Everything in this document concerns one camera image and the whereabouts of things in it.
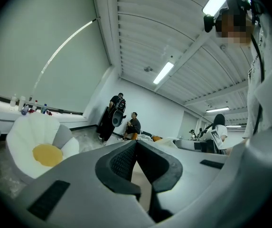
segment bottle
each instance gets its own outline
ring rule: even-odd
[[[44,106],[42,107],[41,113],[45,114],[47,110],[47,104],[44,104]]]
[[[37,110],[37,103],[38,103],[38,101],[35,101],[35,104],[33,105],[32,110],[34,110],[34,111]]]
[[[22,115],[26,115],[28,112],[28,105],[24,106],[23,110],[21,111]]]
[[[10,107],[9,109],[14,111],[14,107],[16,106],[16,101],[17,101],[17,97],[16,97],[16,94],[14,94],[14,96],[11,98],[11,101],[10,101]]]
[[[19,107],[18,107],[19,112],[22,111],[25,101],[26,101],[26,98],[21,96],[19,101]]]

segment black strap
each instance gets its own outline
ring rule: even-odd
[[[256,41],[255,41],[253,35],[251,35],[251,39],[252,39],[253,45],[254,45],[254,47],[255,47],[255,50],[256,50],[256,52],[257,52],[259,61],[260,61],[260,73],[261,73],[261,83],[262,83],[263,80],[264,80],[264,67],[263,67],[263,61],[262,61],[262,59],[261,59],[261,54],[260,54],[258,45],[257,45],[257,43],[256,43]],[[253,131],[253,135],[257,133],[258,125],[259,125],[259,119],[260,119],[260,117],[261,117],[262,112],[263,112],[263,108],[262,108],[262,106],[259,104],[258,115],[257,115],[256,124],[255,124],[254,131]]]

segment white ceiling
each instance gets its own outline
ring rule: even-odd
[[[246,123],[249,48],[221,46],[204,32],[208,0],[95,0],[112,64],[122,78],[141,85],[213,121],[207,109],[228,106],[230,124]],[[155,77],[171,61],[169,76]],[[153,71],[145,72],[151,67]]]

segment white chair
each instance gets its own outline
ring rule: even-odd
[[[36,161],[32,150],[39,144],[52,144],[63,153],[63,160],[79,153],[79,142],[69,128],[53,116],[34,112],[19,117],[6,138],[6,149],[14,172],[30,183],[52,167]]]

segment gray floor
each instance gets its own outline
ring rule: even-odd
[[[73,131],[73,136],[79,141],[80,152],[104,147],[98,139],[95,127]],[[118,138],[118,136],[112,135],[106,145],[118,143]],[[24,187],[26,187],[26,184],[12,171],[7,153],[5,152],[5,141],[0,142],[0,192],[15,198]]]

